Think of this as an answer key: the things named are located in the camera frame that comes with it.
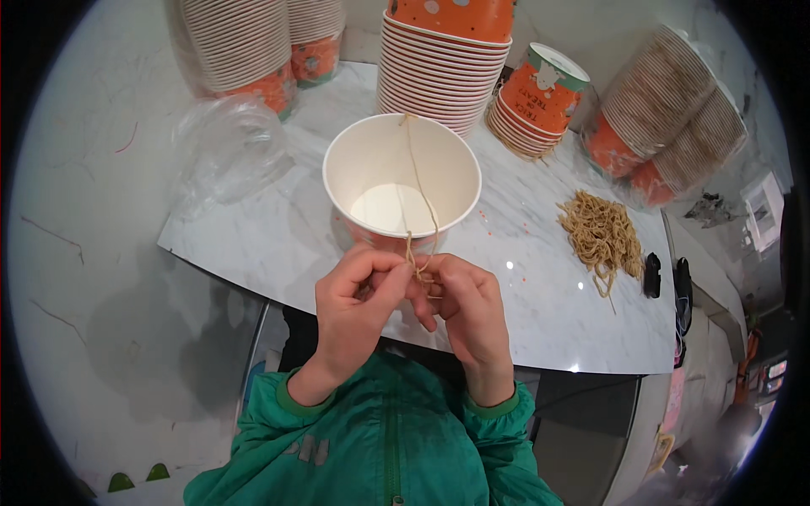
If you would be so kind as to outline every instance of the right hand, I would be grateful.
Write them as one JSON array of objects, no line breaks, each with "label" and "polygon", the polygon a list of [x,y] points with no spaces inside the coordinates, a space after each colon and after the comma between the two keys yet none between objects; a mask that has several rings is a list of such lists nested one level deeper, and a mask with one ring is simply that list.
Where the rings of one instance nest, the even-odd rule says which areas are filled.
[{"label": "right hand", "polygon": [[473,401],[495,406],[512,397],[514,366],[495,275],[446,253],[417,257],[416,265],[427,265],[421,275],[433,283],[426,283],[425,290],[413,280],[405,297],[427,330],[436,329],[434,314],[445,320],[447,338],[464,367]]},{"label": "right hand", "polygon": [[495,275],[446,253],[433,258],[416,258],[418,267],[425,263],[427,267],[422,277],[433,280],[425,285],[427,291],[441,298],[429,299],[422,291],[421,296],[412,299],[418,318],[424,322],[429,312],[446,322],[447,338],[464,366],[492,368],[508,364],[511,367],[509,331]]}]

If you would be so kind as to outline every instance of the jacket sleeve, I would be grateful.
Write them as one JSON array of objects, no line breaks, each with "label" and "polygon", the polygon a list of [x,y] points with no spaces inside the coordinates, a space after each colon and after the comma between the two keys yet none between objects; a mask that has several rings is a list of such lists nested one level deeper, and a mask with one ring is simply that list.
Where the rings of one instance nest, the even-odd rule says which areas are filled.
[{"label": "jacket sleeve", "polygon": [[231,460],[194,478],[183,492],[186,504],[222,504],[321,417],[335,393],[317,406],[301,406],[287,391],[287,381],[297,371],[268,372],[254,378],[247,409],[237,420],[240,433],[233,438]]},{"label": "jacket sleeve", "polygon": [[465,394],[462,422],[475,443],[489,485],[489,503],[562,506],[562,501],[537,475],[537,461],[526,440],[526,423],[535,401],[515,381],[514,395],[498,406],[484,408]]}]

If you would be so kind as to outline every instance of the twine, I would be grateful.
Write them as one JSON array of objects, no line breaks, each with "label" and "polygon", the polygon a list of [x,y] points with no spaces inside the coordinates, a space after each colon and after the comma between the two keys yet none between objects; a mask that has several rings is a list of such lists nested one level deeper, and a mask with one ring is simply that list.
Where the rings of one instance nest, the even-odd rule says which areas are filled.
[{"label": "twine", "polygon": [[[416,159],[413,156],[413,144],[411,142],[411,122],[409,121],[410,118],[417,118],[410,113],[405,113],[405,117],[401,122],[399,122],[399,126],[402,126],[403,123],[405,124],[405,131],[407,132],[407,149],[408,153],[411,155],[411,163],[413,164],[413,173],[416,175],[416,185],[419,186],[419,193],[422,194],[422,198],[424,199],[424,204],[428,207],[428,211],[430,211],[430,219],[433,221],[433,227],[435,233],[433,234],[433,249],[430,251],[430,256],[428,257],[428,261],[424,263],[423,266],[417,267],[416,266],[416,258],[413,254],[413,249],[411,248],[411,241],[413,240],[413,235],[411,231],[407,231],[407,243],[405,244],[405,260],[411,264],[416,271],[416,281],[422,284],[422,288],[424,290],[424,285],[433,283],[432,279],[425,279],[422,277],[422,272],[428,268],[428,264],[433,259],[433,255],[436,254],[436,247],[439,243],[439,223],[436,221],[436,215],[433,213],[433,208],[430,206],[430,202],[428,202],[428,197],[424,194],[424,190],[422,189],[422,181],[419,179],[419,170],[416,168]],[[441,297],[434,297],[428,294],[429,299],[440,299]]]}]

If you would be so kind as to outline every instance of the tangled twine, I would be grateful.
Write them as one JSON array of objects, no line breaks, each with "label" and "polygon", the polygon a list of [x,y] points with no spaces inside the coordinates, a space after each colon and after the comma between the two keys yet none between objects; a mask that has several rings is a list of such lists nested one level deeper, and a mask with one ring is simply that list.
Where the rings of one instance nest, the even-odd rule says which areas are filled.
[{"label": "tangled twine", "polygon": [[[567,214],[559,215],[558,221],[569,233],[573,251],[589,271],[595,272],[594,284],[600,296],[610,299],[613,280],[620,268],[635,279],[642,279],[642,246],[624,204],[578,190],[573,200],[557,207]],[[600,279],[605,283],[604,290]],[[610,302],[616,314],[613,299]]]},{"label": "tangled twine", "polygon": [[[407,132],[407,149],[411,155],[411,163],[413,164],[413,172],[416,175],[416,185],[419,186],[419,193],[422,194],[422,198],[424,199],[424,204],[428,207],[428,211],[430,211],[430,219],[433,221],[433,227],[435,233],[433,234],[433,249],[430,251],[430,256],[428,257],[428,261],[424,263],[423,266],[417,267],[416,266],[416,259],[413,255],[413,249],[411,248],[411,241],[413,240],[413,236],[411,231],[407,231],[407,243],[405,244],[405,260],[411,264],[416,271],[414,274],[416,276],[416,281],[422,284],[422,288],[424,289],[425,284],[433,283],[432,279],[426,279],[422,277],[422,272],[428,268],[428,264],[433,259],[433,255],[436,254],[436,247],[439,243],[439,223],[436,221],[436,215],[433,213],[433,208],[430,206],[430,202],[428,202],[428,197],[424,194],[424,190],[422,190],[422,182],[419,179],[419,170],[416,168],[416,159],[413,156],[413,144],[411,143],[411,122],[410,118],[417,118],[410,113],[405,113],[405,117],[401,122],[399,122],[399,126],[405,125],[405,130]],[[429,299],[440,299],[441,297],[434,297],[428,294]]]}]

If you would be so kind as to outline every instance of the white marble tabletop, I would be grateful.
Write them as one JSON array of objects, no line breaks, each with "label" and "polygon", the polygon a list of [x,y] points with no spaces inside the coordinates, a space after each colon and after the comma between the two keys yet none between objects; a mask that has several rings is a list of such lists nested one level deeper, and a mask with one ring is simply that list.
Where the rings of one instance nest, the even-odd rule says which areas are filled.
[{"label": "white marble tabletop", "polygon": [[[347,236],[326,195],[321,166],[332,139],[374,111],[377,67],[341,62],[335,79],[297,97],[284,129],[297,165],[275,185],[202,218],[170,216],[158,244],[196,266],[273,300],[314,313],[314,284],[343,254]],[[620,272],[612,300],[602,299],[556,221],[558,202],[576,189],[611,200],[594,185],[569,134],[536,164],[507,151],[482,125],[467,140],[483,174],[475,211],[452,228],[442,252],[487,270],[501,283],[512,359],[517,365],[582,372],[671,372],[675,336],[672,272],[661,272],[661,296]],[[628,209],[644,253],[671,265],[659,213]],[[404,304],[383,335],[450,350],[446,330],[429,334]]]}]

